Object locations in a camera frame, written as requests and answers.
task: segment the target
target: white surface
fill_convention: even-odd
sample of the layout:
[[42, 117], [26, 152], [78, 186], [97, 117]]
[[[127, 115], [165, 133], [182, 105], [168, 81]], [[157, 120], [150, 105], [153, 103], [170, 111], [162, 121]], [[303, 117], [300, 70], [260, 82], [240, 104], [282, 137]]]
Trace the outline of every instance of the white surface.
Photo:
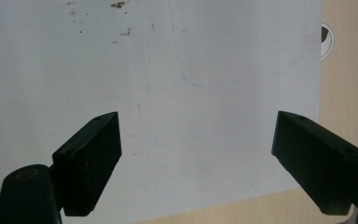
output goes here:
[[296, 186], [270, 150], [278, 110], [317, 119], [321, 1], [113, 3], [0, 1], [0, 185], [118, 111], [123, 156], [95, 211], [64, 223]]

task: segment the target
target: wooden surface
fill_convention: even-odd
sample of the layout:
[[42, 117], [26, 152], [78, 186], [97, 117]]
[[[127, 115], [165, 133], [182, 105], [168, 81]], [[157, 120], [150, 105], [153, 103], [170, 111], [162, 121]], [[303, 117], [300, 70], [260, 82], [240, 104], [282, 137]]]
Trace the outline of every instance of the wooden surface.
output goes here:
[[[358, 144], [358, 1], [324, 0], [323, 22], [335, 44], [322, 61], [321, 124]], [[302, 189], [290, 189], [169, 217], [159, 223], [339, 223], [348, 217], [321, 214]]]

